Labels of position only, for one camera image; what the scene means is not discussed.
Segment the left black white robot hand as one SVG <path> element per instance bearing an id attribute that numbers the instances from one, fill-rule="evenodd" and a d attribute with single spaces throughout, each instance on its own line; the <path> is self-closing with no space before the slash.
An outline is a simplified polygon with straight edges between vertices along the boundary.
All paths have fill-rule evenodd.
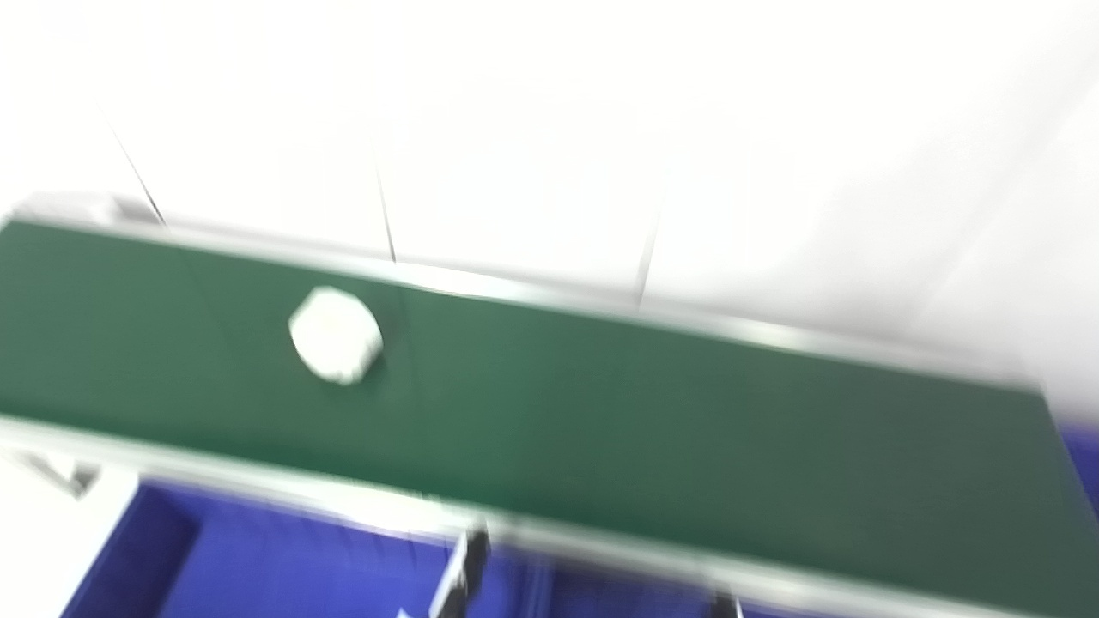
<path id="1" fill-rule="evenodd" d="M 459 537 L 429 603 L 428 617 L 467 617 L 482 588 L 490 548 L 489 532 L 482 525 Z"/>

